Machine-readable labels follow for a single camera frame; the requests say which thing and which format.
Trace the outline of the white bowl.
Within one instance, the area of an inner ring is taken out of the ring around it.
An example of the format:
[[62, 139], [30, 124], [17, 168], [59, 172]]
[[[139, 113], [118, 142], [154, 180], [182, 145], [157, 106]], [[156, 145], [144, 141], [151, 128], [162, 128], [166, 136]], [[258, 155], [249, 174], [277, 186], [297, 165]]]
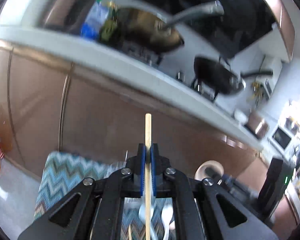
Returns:
[[234, 110], [233, 116], [234, 119], [242, 125], [245, 125], [248, 122], [248, 117], [239, 109]]

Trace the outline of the copper lower cabinets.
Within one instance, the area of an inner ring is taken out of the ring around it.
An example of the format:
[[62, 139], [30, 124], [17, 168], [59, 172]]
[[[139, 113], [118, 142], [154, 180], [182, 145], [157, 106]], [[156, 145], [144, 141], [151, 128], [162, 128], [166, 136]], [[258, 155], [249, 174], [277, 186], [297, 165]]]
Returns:
[[205, 161], [260, 190], [267, 167], [237, 139], [171, 105], [70, 61], [0, 40], [0, 148], [35, 180], [54, 150], [104, 163], [122, 161], [145, 137], [193, 176]]

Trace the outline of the white gas water heater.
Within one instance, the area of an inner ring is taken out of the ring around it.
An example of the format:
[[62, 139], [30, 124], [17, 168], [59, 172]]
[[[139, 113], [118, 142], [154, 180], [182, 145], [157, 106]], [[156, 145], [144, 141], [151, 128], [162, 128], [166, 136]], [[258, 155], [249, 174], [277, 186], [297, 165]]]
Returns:
[[264, 57], [262, 65], [260, 67], [260, 71], [268, 72], [270, 74], [259, 75], [255, 81], [260, 83], [263, 96], [267, 101], [270, 99], [274, 91], [281, 70], [282, 70], [282, 62], [278, 57], [272, 57], [268, 55]]

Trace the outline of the copper electric kettle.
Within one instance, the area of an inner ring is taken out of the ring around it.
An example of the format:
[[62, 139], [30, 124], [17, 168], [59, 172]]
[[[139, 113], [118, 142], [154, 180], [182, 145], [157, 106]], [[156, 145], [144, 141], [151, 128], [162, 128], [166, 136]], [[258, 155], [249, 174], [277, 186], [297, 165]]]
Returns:
[[39, 26], [61, 33], [79, 35], [82, 24], [96, 0], [51, 0]]

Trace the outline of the copper rice cooker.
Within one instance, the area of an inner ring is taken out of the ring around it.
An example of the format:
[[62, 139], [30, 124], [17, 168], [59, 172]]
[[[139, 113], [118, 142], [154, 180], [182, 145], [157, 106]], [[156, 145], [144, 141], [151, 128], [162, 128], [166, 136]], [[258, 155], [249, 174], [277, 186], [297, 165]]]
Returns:
[[244, 126], [258, 140], [263, 139], [269, 131], [269, 125], [266, 120], [255, 111], [249, 114], [248, 121]]

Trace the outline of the black gas stove top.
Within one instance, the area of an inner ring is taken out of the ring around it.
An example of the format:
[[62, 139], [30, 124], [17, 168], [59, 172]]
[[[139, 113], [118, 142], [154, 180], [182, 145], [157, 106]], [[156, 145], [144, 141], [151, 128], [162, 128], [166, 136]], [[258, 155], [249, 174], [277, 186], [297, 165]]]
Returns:
[[184, 53], [180, 52], [157, 54], [132, 41], [124, 41], [122, 43], [121, 51], [124, 54], [170, 76], [179, 83], [182, 83], [191, 90], [194, 90], [207, 100], [211, 102], [215, 101], [214, 92], [209, 92], [208, 89], [204, 87], [203, 82], [199, 81], [196, 77], [193, 70], [193, 57], [182, 60], [181, 57]]

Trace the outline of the black wok with lid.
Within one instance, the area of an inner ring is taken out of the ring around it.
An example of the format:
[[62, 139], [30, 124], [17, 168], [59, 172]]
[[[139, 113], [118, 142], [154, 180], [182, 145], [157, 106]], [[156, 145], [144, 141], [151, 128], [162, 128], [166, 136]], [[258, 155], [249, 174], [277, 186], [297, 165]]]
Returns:
[[191, 87], [195, 89], [197, 85], [204, 83], [214, 90], [215, 96], [218, 94], [234, 95], [246, 88], [246, 79], [270, 74], [258, 70], [247, 73], [241, 72], [237, 75], [230, 70], [230, 64], [224, 60], [229, 66], [226, 68], [221, 63], [221, 59], [222, 57], [218, 61], [215, 61], [202, 56], [196, 56], [193, 63], [195, 77], [191, 83]]

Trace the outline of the white microwave oven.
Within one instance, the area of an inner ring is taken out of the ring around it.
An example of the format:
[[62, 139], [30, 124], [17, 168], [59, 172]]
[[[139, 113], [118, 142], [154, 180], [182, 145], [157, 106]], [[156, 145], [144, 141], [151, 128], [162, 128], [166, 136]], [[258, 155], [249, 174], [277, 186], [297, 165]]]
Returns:
[[284, 154], [289, 150], [294, 136], [286, 128], [276, 125], [274, 130], [270, 133], [268, 141], [274, 146], [280, 153]]

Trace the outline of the blue white salt bag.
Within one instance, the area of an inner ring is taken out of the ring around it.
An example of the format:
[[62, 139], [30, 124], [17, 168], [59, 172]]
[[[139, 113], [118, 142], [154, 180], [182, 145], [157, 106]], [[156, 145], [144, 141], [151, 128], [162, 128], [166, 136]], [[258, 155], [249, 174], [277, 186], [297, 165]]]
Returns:
[[102, 6], [100, 2], [95, 2], [82, 24], [80, 36], [89, 40], [98, 39], [100, 29], [108, 18], [108, 14], [107, 7]]

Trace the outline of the dark oil bottle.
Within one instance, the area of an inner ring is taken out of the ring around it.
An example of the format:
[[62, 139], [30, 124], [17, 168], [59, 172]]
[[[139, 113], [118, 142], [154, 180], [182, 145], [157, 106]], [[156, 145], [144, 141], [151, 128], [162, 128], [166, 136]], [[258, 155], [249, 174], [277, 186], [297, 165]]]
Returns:
[[117, 8], [112, 7], [110, 9], [108, 18], [106, 19], [106, 21], [104, 22], [100, 30], [100, 41], [108, 42], [111, 39], [113, 33], [116, 31], [116, 29], [117, 29]]

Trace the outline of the white ceramic spoon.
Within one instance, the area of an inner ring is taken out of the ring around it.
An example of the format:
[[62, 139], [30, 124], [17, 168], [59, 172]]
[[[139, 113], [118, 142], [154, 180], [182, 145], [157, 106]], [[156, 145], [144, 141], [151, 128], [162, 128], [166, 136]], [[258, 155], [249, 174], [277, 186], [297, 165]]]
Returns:
[[[154, 207], [151, 206], [151, 217], [150, 220], [152, 220], [154, 213]], [[141, 204], [139, 208], [139, 219], [142, 221], [142, 223], [145, 225], [146, 224], [146, 207], [145, 204]], [[150, 221], [150, 236], [152, 240], [157, 240], [157, 233], [154, 230], [154, 226], [152, 224], [152, 221]]]
[[170, 231], [170, 222], [173, 217], [173, 206], [171, 204], [165, 205], [161, 212], [161, 221], [164, 227], [163, 240], [168, 240]]

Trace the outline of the wooden chopstick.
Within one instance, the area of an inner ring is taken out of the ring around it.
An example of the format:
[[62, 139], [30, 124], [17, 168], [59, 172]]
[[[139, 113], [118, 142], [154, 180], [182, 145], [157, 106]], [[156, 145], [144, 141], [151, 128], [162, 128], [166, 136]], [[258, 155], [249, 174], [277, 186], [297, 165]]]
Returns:
[[152, 115], [145, 115], [145, 147], [146, 147], [146, 163], [145, 163], [145, 228], [146, 240], [151, 240], [151, 144], [152, 144]]
[[131, 224], [129, 224], [128, 226], [128, 239], [129, 240], [132, 240], [132, 228], [131, 228]]

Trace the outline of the zigzag patterned cloth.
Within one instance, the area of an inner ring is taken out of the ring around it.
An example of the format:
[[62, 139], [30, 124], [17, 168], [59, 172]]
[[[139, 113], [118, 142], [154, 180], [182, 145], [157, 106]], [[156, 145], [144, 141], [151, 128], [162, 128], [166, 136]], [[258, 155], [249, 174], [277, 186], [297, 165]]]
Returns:
[[[34, 220], [40, 218], [84, 178], [100, 180], [109, 177], [111, 164], [93, 161], [80, 155], [51, 152], [45, 162], [34, 211]], [[139, 219], [139, 198], [126, 198], [123, 208], [121, 239], [128, 239], [131, 224], [132, 238], [145, 239], [145, 225]]]

